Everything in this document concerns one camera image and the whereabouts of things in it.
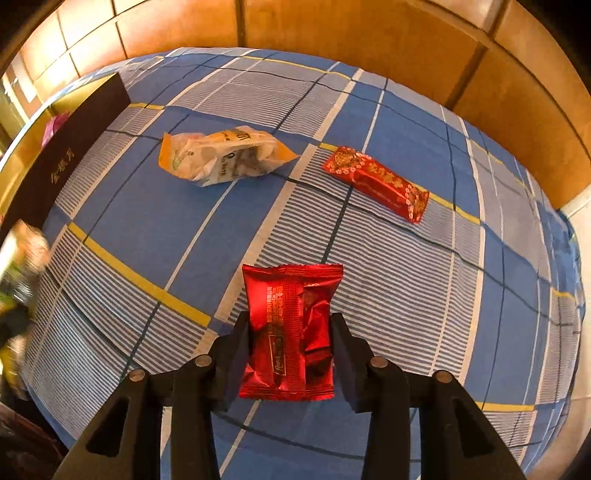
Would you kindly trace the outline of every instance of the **pink object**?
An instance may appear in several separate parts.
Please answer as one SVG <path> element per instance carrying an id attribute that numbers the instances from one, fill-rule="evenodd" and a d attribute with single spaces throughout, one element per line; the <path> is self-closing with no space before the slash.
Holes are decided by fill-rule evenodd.
<path id="1" fill-rule="evenodd" d="M 47 125 L 45 126 L 45 133 L 43 134 L 43 140 L 41 141 L 41 148 L 47 145 L 47 142 L 51 140 L 53 135 L 55 135 L 61 126 L 66 123 L 66 120 L 68 120 L 69 116 L 70 112 L 60 113 L 59 115 L 52 117 L 52 119 L 47 122 Z"/>

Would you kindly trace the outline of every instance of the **red candy wrapper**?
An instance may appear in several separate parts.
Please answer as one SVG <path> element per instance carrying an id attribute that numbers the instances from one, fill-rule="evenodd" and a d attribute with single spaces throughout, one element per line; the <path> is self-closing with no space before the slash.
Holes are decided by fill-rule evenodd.
<path id="1" fill-rule="evenodd" d="M 339 147 L 322 168 L 411 223 L 423 218 L 429 192 L 419 190 L 369 155 Z"/>
<path id="2" fill-rule="evenodd" d="M 335 394 L 330 299 L 342 265 L 242 266 L 251 322 L 251 354 L 240 396 L 324 400 Z"/>

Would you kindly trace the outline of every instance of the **snack package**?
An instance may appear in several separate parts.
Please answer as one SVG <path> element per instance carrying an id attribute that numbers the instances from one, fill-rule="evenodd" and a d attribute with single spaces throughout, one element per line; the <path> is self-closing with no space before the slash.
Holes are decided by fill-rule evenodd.
<path id="1" fill-rule="evenodd" d="M 271 134 L 236 127 L 211 135 L 164 134 L 158 165 L 200 187 L 267 174 L 297 157 Z"/>
<path id="2" fill-rule="evenodd" d="M 0 312 L 16 303 L 29 305 L 33 299 L 33 282 L 50 258 L 43 233 L 19 220 L 0 248 Z"/>
<path id="3" fill-rule="evenodd" d="M 45 126 L 45 133 L 43 133 L 43 140 L 41 140 L 41 148 L 47 145 L 47 142 L 52 139 L 53 135 L 66 123 L 70 116 L 70 112 L 60 113 L 59 115 L 51 117 Z"/>
<path id="4" fill-rule="evenodd" d="M 411 223 L 419 223 L 423 218 L 429 192 L 419 190 L 369 155 L 339 147 L 322 168 Z"/>
<path id="5" fill-rule="evenodd" d="M 251 354 L 240 396 L 325 400 L 335 394 L 330 299 L 342 265 L 243 265 Z"/>

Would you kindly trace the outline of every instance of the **wooden wall panel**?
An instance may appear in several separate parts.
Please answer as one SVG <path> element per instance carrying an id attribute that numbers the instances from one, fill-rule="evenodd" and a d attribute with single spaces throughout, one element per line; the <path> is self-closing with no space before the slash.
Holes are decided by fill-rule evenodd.
<path id="1" fill-rule="evenodd" d="M 125 60 L 125 53 L 114 22 L 97 28 L 70 49 L 80 75 Z"/>
<path id="2" fill-rule="evenodd" d="M 499 47 L 484 55 L 455 112 L 513 153 L 555 208 L 591 183 L 589 158 L 560 109 Z"/>
<path id="3" fill-rule="evenodd" d="M 52 13 L 22 46 L 21 55 L 34 82 L 66 51 L 57 14 Z"/>
<path id="4" fill-rule="evenodd" d="M 478 28 L 484 28 L 486 17 L 491 8 L 496 7 L 495 0 L 431 0 L 434 4 L 455 13 Z"/>
<path id="5" fill-rule="evenodd" d="M 69 54 L 62 55 L 35 82 L 39 98 L 44 102 L 58 90 L 61 90 L 78 75 Z"/>
<path id="6" fill-rule="evenodd" d="M 10 65 L 6 70 L 6 76 L 8 77 L 8 81 L 12 85 L 12 90 L 14 94 L 17 96 L 18 102 L 21 104 L 22 109 L 25 110 L 25 113 L 29 118 L 33 116 L 33 114 L 41 107 L 41 101 L 39 97 L 34 97 L 31 102 L 27 101 L 27 97 L 25 97 L 24 92 L 21 88 L 21 83 L 16 82 L 17 75 L 14 72 L 14 68 Z"/>
<path id="7" fill-rule="evenodd" d="M 66 45 L 71 47 L 113 18 L 111 0 L 66 0 L 58 9 Z"/>
<path id="8" fill-rule="evenodd" d="M 115 4 L 115 12 L 119 15 L 121 12 L 125 12 L 127 9 L 140 4 L 144 0 L 113 0 Z"/>
<path id="9" fill-rule="evenodd" d="M 246 0 L 246 44 L 340 60 L 445 103 L 478 42 L 418 2 Z"/>
<path id="10" fill-rule="evenodd" d="M 511 0 L 495 40 L 544 85 L 591 150 L 591 96 L 550 32 Z"/>
<path id="11" fill-rule="evenodd" d="M 238 44 L 234 0 L 150 0 L 117 17 L 127 55 Z"/>

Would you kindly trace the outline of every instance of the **wall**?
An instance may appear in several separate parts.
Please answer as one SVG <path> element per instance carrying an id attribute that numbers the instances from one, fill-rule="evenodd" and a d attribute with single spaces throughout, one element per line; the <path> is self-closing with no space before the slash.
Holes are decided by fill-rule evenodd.
<path id="1" fill-rule="evenodd" d="M 591 187 L 562 208 L 574 227 L 581 253 L 587 311 L 591 309 Z M 569 416 L 554 443 L 532 469 L 529 480 L 558 480 L 591 429 L 591 322 L 583 321 L 579 365 Z"/>
<path id="2" fill-rule="evenodd" d="M 388 76 L 515 154 L 554 207 L 591 183 L 591 97 L 515 0 L 66 0 L 21 54 L 41 99 L 181 46 L 276 48 Z"/>

